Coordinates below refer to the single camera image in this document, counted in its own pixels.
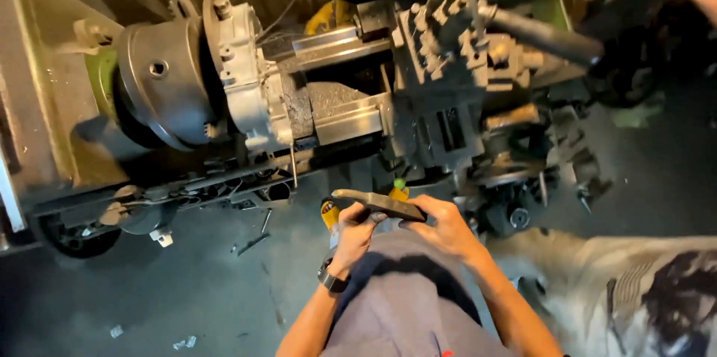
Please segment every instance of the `concrete floor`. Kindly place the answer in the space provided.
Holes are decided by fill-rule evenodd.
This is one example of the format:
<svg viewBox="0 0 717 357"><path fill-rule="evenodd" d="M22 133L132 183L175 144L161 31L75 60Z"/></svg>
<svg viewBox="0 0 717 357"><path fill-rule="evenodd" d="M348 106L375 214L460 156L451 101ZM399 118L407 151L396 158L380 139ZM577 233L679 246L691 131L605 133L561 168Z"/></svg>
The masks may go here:
<svg viewBox="0 0 717 357"><path fill-rule="evenodd" d="M587 133L614 188L593 215L562 196L535 223L585 236L717 233L715 100L709 87L673 89L647 130L618 130L593 109ZM188 211L167 249L126 235L84 263L58 265L45 249L0 260L0 355L272 355L317 286L326 178L302 180L296 205L274 211L271 237L239 258L229 250L259 233L260 211ZM112 339L115 325L125 333ZM194 348L172 348L190 335Z"/></svg>

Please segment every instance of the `black handle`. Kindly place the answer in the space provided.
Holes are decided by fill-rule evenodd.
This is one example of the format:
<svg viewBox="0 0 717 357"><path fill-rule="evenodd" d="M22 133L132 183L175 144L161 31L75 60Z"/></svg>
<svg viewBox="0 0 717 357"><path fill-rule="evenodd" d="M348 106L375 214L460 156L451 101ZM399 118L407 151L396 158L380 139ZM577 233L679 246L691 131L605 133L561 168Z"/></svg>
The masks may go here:
<svg viewBox="0 0 717 357"><path fill-rule="evenodd" d="M501 10L495 6L482 6L479 13L491 25L509 33L517 41L579 66L592 67L605 54L602 42L579 33L560 31L546 22Z"/></svg>

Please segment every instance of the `wristwatch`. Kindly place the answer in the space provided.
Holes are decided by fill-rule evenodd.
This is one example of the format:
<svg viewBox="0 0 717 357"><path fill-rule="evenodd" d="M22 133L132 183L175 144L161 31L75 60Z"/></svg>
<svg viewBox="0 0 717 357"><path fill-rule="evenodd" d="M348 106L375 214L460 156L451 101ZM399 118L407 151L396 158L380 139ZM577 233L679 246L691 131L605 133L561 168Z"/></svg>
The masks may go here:
<svg viewBox="0 0 717 357"><path fill-rule="evenodd" d="M348 287L348 280L351 279L351 276L347 277L346 280L342 280L328 274L326 268L332 261L333 257L330 257L321 264L321 268L318 270L318 281L320 281L329 292L338 294L339 292L344 292Z"/></svg>

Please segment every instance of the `yellow object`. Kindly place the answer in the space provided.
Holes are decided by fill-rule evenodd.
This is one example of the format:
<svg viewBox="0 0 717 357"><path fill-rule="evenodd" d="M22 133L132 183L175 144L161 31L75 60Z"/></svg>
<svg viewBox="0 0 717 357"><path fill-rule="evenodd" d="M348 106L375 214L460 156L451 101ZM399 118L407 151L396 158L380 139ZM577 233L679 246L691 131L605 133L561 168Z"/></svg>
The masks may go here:
<svg viewBox="0 0 717 357"><path fill-rule="evenodd" d="M314 14L306 23L304 33L306 35L316 35L331 31L340 26L351 25L351 14L354 11L354 5L343 0L332 0Z"/></svg>
<svg viewBox="0 0 717 357"><path fill-rule="evenodd" d="M394 180L394 188L391 189L389 197L394 200L407 201L409 189L406 187L406 181L399 178Z"/></svg>
<svg viewBox="0 0 717 357"><path fill-rule="evenodd" d="M325 198L321 201L321 218L328 231L333 232L332 228L338 223L338 214L340 212L341 210L336 207L336 204L330 198Z"/></svg>

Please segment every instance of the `gray shirt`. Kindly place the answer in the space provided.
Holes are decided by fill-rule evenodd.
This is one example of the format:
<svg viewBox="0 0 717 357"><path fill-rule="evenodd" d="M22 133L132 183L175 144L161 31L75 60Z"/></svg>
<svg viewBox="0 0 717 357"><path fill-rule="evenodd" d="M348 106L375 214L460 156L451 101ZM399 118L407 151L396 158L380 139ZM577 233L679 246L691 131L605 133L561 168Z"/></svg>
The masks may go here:
<svg viewBox="0 0 717 357"><path fill-rule="evenodd" d="M408 230L373 236L322 356L513 356L480 325L460 265Z"/></svg>

